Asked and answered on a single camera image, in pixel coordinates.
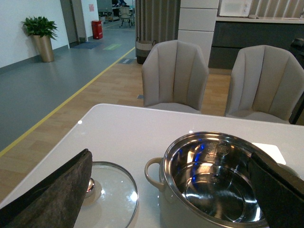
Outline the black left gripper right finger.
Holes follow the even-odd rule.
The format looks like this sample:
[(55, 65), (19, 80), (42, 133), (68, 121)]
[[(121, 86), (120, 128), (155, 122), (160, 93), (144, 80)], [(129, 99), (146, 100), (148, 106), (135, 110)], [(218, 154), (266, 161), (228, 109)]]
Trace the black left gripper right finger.
[(304, 226), (304, 181), (266, 153), (255, 152), (248, 172), (257, 202), (271, 228)]

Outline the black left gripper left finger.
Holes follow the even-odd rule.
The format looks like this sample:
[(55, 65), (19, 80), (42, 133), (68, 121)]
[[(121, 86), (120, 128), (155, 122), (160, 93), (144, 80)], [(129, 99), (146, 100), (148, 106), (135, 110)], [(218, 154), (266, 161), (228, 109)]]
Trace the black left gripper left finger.
[(0, 210), (2, 228), (72, 228), (92, 171), (92, 154), (82, 150)]

